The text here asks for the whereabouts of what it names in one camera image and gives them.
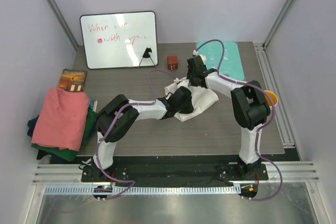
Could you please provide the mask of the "white t shirt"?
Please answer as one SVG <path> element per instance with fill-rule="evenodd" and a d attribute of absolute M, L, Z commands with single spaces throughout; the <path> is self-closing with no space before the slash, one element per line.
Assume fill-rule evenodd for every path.
<path fill-rule="evenodd" d="M 175 114 L 174 117 L 181 122 L 185 122 L 202 114 L 219 100 L 217 94 L 214 91 L 211 89 L 202 88 L 200 86 L 192 86 L 187 77 L 183 77 L 182 79 L 175 78 L 172 84 L 164 88 L 165 94 L 173 94 L 180 87 L 186 87 L 191 91 L 192 105 L 194 108 L 192 113 L 186 114 L 178 112 Z"/>

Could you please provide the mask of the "red brown cube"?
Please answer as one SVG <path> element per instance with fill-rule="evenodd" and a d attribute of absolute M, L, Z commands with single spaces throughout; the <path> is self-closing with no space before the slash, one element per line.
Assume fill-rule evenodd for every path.
<path fill-rule="evenodd" d="M 167 56 L 167 69 L 168 70 L 177 70 L 179 66 L 178 57 L 174 56 Z"/>

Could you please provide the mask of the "small white whiteboard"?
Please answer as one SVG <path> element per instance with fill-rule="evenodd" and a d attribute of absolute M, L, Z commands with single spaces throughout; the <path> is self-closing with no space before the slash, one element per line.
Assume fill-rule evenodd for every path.
<path fill-rule="evenodd" d="M 89 69 L 135 68 L 146 48 L 158 65 L 156 15 L 153 11 L 92 14 L 80 17 Z M 140 67 L 153 67 L 144 59 Z"/>

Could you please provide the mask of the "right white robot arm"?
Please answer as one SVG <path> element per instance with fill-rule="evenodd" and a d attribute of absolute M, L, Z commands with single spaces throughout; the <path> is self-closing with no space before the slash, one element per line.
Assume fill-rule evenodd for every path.
<path fill-rule="evenodd" d="M 207 69 L 201 56 L 187 60 L 187 79 L 195 87 L 219 92 L 231 99 L 234 118 L 241 127 L 241 146 L 237 158 L 237 173 L 242 179 L 252 179 L 261 166 L 259 141 L 263 126 L 271 113 L 259 82 L 241 82 Z"/>

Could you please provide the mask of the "teal cutting board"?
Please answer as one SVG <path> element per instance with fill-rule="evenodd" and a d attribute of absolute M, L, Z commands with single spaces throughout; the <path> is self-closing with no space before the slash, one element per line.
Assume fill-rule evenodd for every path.
<path fill-rule="evenodd" d="M 218 69 L 218 65 L 222 56 L 222 45 L 217 41 L 212 41 L 199 48 L 204 41 L 196 44 L 197 51 L 206 57 L 207 69 Z M 219 71 L 223 75 L 238 81 L 244 81 L 245 75 L 242 67 L 242 61 L 238 45 L 233 41 L 224 41 L 224 57 L 220 65 Z"/>

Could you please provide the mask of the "white mug yellow inside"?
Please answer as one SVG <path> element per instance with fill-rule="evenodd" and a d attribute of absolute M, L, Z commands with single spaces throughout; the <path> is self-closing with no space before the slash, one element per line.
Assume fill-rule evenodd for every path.
<path fill-rule="evenodd" d="M 278 97 L 269 90 L 265 90 L 265 98 L 269 107 L 276 106 L 278 104 Z"/>

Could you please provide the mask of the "cyan folded t shirt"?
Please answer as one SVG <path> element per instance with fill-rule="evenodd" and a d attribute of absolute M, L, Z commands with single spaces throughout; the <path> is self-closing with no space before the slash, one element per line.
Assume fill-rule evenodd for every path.
<path fill-rule="evenodd" d="M 94 105 L 95 105 L 95 100 L 94 99 L 90 99 L 90 101 L 89 101 L 89 109 L 94 110 Z"/>

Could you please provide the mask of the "brown book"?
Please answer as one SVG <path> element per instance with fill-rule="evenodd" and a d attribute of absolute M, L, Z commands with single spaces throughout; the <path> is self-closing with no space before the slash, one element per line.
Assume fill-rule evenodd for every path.
<path fill-rule="evenodd" d="M 68 92 L 83 92 L 87 71 L 63 69 L 58 88 Z"/>

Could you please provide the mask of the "green folded t shirt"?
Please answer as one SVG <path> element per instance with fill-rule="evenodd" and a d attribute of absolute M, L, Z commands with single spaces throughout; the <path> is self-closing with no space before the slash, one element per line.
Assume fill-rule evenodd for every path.
<path fill-rule="evenodd" d="M 94 112 L 91 109 L 88 109 L 88 114 L 86 118 L 86 126 L 83 133 L 83 138 L 81 142 L 81 146 L 83 146 L 89 136 L 95 131 L 96 125 L 95 125 L 95 118 L 96 118 L 96 112 Z M 63 149 L 57 147 L 43 147 L 39 146 L 37 144 L 31 144 L 33 148 L 38 149 L 41 152 L 45 152 L 48 155 L 51 155 L 56 160 L 62 161 L 62 162 L 72 162 L 76 156 L 78 155 L 78 151 L 73 151 L 69 149 Z"/>

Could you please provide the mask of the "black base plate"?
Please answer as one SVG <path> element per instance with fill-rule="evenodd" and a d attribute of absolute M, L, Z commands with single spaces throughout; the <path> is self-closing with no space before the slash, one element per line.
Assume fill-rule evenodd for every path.
<path fill-rule="evenodd" d="M 111 183 L 126 187 L 196 188 L 230 186 L 234 182 L 263 182 L 269 176 L 265 164 L 255 175 L 239 173 L 236 155 L 117 156 L 101 171 L 95 164 L 83 168 L 82 182 Z"/>

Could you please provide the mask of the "right aluminium rail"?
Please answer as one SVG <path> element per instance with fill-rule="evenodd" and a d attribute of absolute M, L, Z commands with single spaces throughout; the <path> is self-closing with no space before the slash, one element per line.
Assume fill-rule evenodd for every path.
<path fill-rule="evenodd" d="M 282 144 L 284 148 L 296 148 L 295 137 L 293 135 L 285 107 L 282 103 L 282 98 L 267 52 L 262 44 L 258 43 L 254 43 L 254 49 L 266 88 L 267 90 L 272 91 L 278 98 L 275 120 L 278 126 Z"/>

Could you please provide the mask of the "aluminium rail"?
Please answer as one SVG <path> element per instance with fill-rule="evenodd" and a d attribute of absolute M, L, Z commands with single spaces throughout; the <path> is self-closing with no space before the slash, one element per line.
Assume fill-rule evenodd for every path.
<path fill-rule="evenodd" d="M 267 52 L 262 44 L 258 43 L 254 43 L 254 49 L 266 88 L 267 90 L 272 91 L 278 98 L 275 120 L 278 126 L 282 144 L 284 148 L 296 148 L 295 137 L 293 135 L 285 107 L 282 103 L 282 98 Z"/>
<path fill-rule="evenodd" d="M 285 183 L 319 181 L 312 161 L 275 162 Z M 41 164 L 33 178 L 34 185 L 60 185 L 81 183 L 82 171 L 78 165 Z"/>

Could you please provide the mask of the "right aluminium frame post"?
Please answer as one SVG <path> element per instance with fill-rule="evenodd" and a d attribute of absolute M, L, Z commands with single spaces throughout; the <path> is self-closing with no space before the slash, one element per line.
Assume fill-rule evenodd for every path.
<path fill-rule="evenodd" d="M 263 48 L 266 50 L 268 46 L 270 45 L 272 39 L 274 38 L 275 34 L 277 33 L 280 25 L 285 20 L 286 16 L 289 14 L 290 9 L 294 5 L 296 0 L 285 0 L 285 3 L 283 4 L 279 14 L 277 15 L 275 22 L 273 23 L 268 35 L 266 36 L 266 39 L 263 43 Z"/>

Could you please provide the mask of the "aluminium frame post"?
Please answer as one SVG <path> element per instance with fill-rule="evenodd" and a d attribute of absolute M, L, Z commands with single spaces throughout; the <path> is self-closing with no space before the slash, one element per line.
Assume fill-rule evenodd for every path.
<path fill-rule="evenodd" d="M 57 3 L 55 0 L 46 0 L 51 11 L 53 12 L 53 14 L 55 15 L 56 19 L 58 20 L 60 26 L 62 27 L 65 35 L 67 36 L 68 40 L 70 41 L 71 45 L 73 46 L 74 50 L 77 51 L 79 48 L 79 45 L 74 37 L 74 35 L 72 34 L 64 16 L 61 13 L 60 8 L 58 7 Z"/>
<path fill-rule="evenodd" d="M 286 16 L 289 14 L 290 9 L 294 5 L 296 0 L 285 0 L 285 3 L 283 4 L 279 14 L 277 15 L 275 22 L 273 23 L 268 35 L 266 36 L 266 39 L 263 43 L 263 48 L 266 50 L 268 46 L 270 45 L 272 39 L 274 38 L 275 34 L 277 33 L 280 25 L 285 20 Z"/>

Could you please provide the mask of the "left aluminium frame post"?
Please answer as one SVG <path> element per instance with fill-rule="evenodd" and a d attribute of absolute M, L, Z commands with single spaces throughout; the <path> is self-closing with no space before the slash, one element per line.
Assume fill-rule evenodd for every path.
<path fill-rule="evenodd" d="M 61 13 L 60 8 L 58 7 L 57 3 L 55 0 L 46 0 L 51 11 L 53 12 L 53 14 L 55 15 L 56 19 L 58 20 L 60 26 L 62 27 L 65 35 L 67 36 L 68 40 L 70 41 L 71 45 L 73 46 L 74 50 L 77 51 L 79 48 L 79 45 L 74 37 L 74 35 L 72 34 L 64 16 Z"/>

